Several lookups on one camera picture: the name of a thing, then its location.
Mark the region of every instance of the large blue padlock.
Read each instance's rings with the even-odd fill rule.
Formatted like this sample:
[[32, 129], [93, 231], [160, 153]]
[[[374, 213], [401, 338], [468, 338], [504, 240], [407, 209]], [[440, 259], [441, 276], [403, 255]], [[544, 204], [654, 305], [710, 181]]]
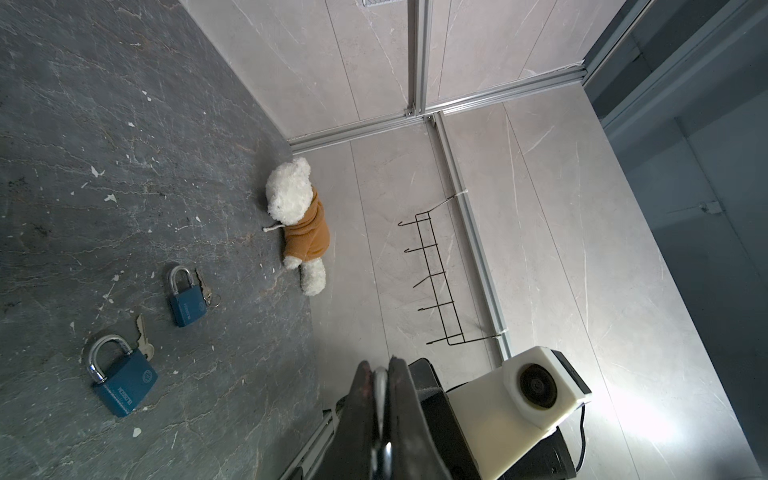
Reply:
[[[179, 292], [176, 277], [179, 272], [187, 274], [190, 286], [183, 292]], [[170, 308], [174, 311], [174, 318], [178, 326], [187, 326], [196, 322], [205, 315], [208, 306], [203, 298], [203, 290], [192, 280], [192, 273], [185, 266], [177, 265], [168, 274], [168, 283], [173, 296], [170, 298]]]
[[[96, 363], [96, 355], [106, 342], [117, 342], [125, 355], [113, 363], [105, 374]], [[118, 417], [133, 412], [157, 381], [157, 373], [144, 354], [133, 350], [119, 335], [102, 336], [96, 340], [88, 353], [88, 373], [96, 382], [96, 395]]]

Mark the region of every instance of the stuffed animal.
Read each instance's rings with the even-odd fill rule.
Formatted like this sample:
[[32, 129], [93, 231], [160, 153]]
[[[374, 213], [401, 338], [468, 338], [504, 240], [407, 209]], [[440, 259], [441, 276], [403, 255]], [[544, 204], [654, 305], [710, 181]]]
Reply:
[[310, 183], [310, 164], [303, 157], [279, 165], [266, 180], [266, 212], [283, 228], [286, 248], [283, 265], [301, 266], [301, 290], [317, 295], [326, 287], [326, 268], [320, 258], [328, 250], [331, 235], [323, 204]]

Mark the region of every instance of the brown sweater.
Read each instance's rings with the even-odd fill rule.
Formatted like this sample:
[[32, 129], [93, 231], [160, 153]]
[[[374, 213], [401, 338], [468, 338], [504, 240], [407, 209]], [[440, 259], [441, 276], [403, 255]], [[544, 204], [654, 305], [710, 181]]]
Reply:
[[331, 233], [326, 223], [326, 211], [317, 198], [317, 190], [312, 187], [312, 203], [296, 225], [285, 227], [285, 257], [296, 257], [303, 262], [320, 258], [328, 250]]

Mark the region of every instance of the key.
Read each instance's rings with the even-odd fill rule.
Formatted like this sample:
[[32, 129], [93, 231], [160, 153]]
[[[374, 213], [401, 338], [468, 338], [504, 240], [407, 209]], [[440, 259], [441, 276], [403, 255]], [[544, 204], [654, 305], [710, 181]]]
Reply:
[[139, 315], [136, 318], [136, 327], [139, 329], [139, 352], [144, 354], [147, 360], [152, 360], [154, 356], [154, 346], [147, 341], [147, 333], [144, 331], [144, 317]]
[[200, 290], [203, 291], [203, 298], [205, 299], [205, 303], [208, 306], [213, 306], [213, 307], [219, 306], [220, 302], [217, 303], [216, 305], [211, 305], [211, 303], [213, 303], [214, 291], [211, 290], [208, 285], [206, 285], [205, 280], [203, 280], [203, 274], [200, 272], [200, 269], [196, 268], [194, 269], [194, 272], [195, 272], [195, 275], [197, 275], [197, 281], [200, 283]]

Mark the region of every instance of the teddy bear ear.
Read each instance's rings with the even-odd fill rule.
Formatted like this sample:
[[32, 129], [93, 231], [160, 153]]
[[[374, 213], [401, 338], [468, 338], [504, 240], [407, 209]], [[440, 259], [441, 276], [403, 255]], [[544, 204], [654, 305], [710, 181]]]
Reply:
[[306, 158], [304, 157], [298, 157], [293, 159], [293, 163], [298, 167], [299, 172], [302, 175], [309, 176], [310, 175], [310, 163], [306, 161]]

